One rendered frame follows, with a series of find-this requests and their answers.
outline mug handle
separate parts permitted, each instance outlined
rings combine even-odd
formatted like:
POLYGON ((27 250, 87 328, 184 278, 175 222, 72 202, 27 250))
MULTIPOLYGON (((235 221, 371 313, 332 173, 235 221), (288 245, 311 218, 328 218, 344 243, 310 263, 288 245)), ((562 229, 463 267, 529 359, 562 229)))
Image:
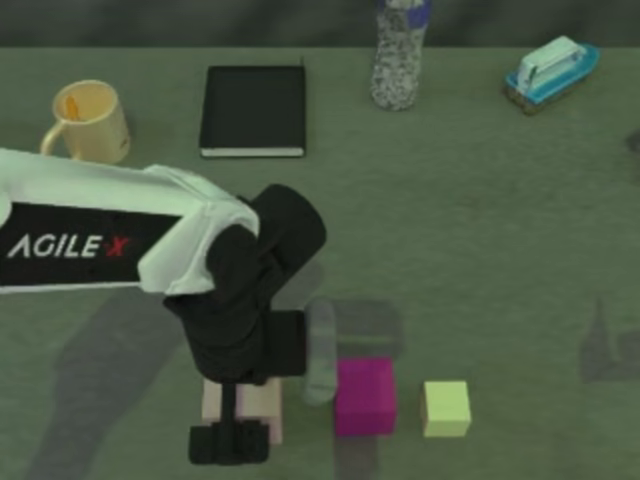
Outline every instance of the mug handle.
MULTIPOLYGON (((51 155, 53 152, 53 147, 56 142, 62 135, 62 132, 66 128, 66 125, 63 122, 56 122, 56 124, 49 129, 49 131, 45 134, 42 142, 40 143, 40 153, 42 155, 51 155)), ((73 160, 80 160, 78 155, 73 155, 71 157, 73 160)))

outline logo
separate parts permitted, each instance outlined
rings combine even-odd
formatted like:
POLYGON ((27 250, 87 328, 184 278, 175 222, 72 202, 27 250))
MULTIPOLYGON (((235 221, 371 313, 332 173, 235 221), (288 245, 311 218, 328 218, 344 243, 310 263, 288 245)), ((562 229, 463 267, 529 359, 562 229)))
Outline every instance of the logo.
POLYGON ((47 233, 33 238, 27 233, 9 250, 7 258, 122 257, 128 243, 128 238, 118 236, 105 241, 102 235, 47 233))

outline purple cube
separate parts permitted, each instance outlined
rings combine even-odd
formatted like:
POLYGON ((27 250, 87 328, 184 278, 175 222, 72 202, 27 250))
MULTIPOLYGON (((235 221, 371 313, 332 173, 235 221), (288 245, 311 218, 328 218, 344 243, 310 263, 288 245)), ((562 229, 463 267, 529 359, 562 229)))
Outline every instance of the purple cube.
POLYGON ((334 401, 338 436, 389 435, 396 423, 396 391, 390 358, 338 361, 334 401))

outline background wall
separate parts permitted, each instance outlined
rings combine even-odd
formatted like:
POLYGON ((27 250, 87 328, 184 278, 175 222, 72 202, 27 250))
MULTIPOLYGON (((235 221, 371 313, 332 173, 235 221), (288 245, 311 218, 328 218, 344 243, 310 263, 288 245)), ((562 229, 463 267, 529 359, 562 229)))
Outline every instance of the background wall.
MULTIPOLYGON (((640 46, 638 0, 433 0, 438 46, 640 46)), ((367 46, 375 0, 0 0, 0 46, 367 46)))

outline red letter x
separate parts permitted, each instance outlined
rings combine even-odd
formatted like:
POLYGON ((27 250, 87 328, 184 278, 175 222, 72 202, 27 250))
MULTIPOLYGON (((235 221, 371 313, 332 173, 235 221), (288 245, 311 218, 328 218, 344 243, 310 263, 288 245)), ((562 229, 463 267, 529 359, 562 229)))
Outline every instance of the red letter x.
POLYGON ((121 257, 122 249, 127 243, 129 243, 128 238, 113 237, 113 241, 111 243, 104 244, 107 248, 107 257, 121 257))

